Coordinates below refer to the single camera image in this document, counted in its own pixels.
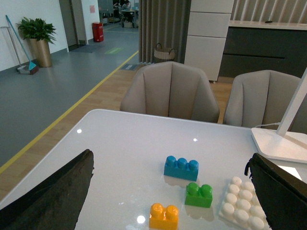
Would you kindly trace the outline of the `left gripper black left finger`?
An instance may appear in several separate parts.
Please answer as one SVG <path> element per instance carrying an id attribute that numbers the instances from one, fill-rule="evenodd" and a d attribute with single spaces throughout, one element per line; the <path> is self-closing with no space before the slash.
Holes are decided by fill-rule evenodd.
<path id="1" fill-rule="evenodd" d="M 0 211 L 2 230 L 73 230 L 94 169 L 86 149 L 29 192 Z"/>

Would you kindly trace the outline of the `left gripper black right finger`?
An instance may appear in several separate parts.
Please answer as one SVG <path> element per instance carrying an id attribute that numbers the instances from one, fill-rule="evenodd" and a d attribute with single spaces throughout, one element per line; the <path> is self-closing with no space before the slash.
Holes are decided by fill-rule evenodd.
<path id="1" fill-rule="evenodd" d="M 254 153 L 244 174 L 249 176 L 273 230 L 307 228 L 307 184 L 270 160 Z"/>

